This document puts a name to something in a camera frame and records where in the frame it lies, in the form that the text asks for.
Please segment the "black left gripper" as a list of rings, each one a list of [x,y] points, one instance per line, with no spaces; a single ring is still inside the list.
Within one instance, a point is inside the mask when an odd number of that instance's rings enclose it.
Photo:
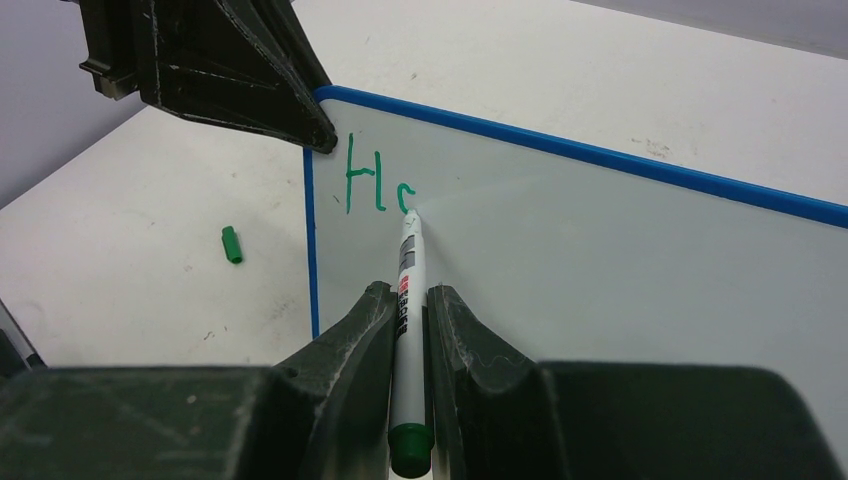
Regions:
[[[331,83],[288,1],[80,0],[95,90],[329,153]]]

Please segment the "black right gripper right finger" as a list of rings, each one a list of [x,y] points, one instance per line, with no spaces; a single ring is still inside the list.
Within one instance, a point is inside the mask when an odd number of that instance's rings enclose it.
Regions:
[[[428,293],[437,479],[841,479],[799,393],[739,366],[536,362]]]

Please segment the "white whiteboard marker pen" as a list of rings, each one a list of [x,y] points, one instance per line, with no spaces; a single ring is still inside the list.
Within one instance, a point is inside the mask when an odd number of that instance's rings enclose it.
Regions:
[[[388,443],[392,471],[406,479],[426,475],[434,445],[428,424],[424,309],[426,248],[422,221],[410,210],[399,249],[397,322],[390,397]]]

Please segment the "blue framed whiteboard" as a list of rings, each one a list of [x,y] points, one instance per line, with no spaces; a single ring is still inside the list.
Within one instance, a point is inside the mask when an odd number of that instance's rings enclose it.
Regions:
[[[535,360],[756,366],[847,455],[843,205],[341,86],[304,155],[312,330],[397,279],[405,213],[427,280]]]

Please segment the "green marker cap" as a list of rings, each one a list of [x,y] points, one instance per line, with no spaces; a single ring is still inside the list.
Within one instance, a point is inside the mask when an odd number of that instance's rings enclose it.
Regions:
[[[233,226],[226,226],[221,230],[221,240],[226,259],[232,264],[243,262],[243,252],[238,233]]]

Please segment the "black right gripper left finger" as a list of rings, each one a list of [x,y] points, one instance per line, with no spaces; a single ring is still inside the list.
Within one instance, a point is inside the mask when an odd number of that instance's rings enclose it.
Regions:
[[[371,283],[274,366],[34,370],[1,390],[5,479],[384,479],[397,296]]]

